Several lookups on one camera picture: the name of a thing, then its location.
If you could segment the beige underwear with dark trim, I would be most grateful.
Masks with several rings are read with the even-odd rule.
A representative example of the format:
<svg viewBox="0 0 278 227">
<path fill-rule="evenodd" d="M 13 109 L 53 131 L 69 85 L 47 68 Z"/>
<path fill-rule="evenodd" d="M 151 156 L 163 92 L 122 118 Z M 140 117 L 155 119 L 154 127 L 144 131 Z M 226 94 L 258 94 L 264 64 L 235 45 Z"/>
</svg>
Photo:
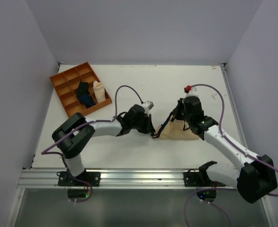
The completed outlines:
<svg viewBox="0 0 278 227">
<path fill-rule="evenodd" d="M 153 139 L 162 140 L 198 140 L 199 136 L 195 135 L 185 121 L 176 120 L 173 113 L 170 113 L 163 124 L 157 127 L 151 134 Z"/>
</svg>

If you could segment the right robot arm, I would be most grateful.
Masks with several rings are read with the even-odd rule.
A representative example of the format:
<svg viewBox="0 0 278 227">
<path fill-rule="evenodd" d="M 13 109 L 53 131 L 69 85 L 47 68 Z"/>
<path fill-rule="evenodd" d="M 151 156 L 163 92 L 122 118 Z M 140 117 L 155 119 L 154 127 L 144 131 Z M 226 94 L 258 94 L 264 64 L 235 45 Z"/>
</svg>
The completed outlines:
<svg viewBox="0 0 278 227">
<path fill-rule="evenodd" d="M 195 186 L 221 183 L 237 189 L 249 203 L 256 202 L 277 188 L 272 159 L 267 155 L 259 156 L 235 140 L 227 141 L 227 135 L 219 130 L 218 122 L 204 114 L 197 96 L 180 98 L 172 113 L 176 120 L 186 122 L 193 134 L 215 147 L 233 164 L 229 168 L 209 161 L 200 166 L 197 173 L 188 171 L 184 176 Z"/>
</svg>

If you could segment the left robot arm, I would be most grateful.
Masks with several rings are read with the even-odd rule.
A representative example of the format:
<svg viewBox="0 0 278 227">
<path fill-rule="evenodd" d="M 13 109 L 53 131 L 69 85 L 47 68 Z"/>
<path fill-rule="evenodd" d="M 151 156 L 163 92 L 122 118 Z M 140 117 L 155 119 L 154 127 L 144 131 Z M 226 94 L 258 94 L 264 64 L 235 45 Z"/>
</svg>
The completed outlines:
<svg viewBox="0 0 278 227">
<path fill-rule="evenodd" d="M 142 134 L 155 132 L 151 114 L 153 102 L 144 102 L 132 106 L 125 114 L 114 120 L 88 120 L 81 113 L 75 113 L 52 133 L 52 139 L 63 154 L 63 159 L 70 172 L 69 180 L 79 186 L 85 182 L 85 167 L 81 152 L 93 137 L 124 136 L 131 130 Z"/>
</svg>

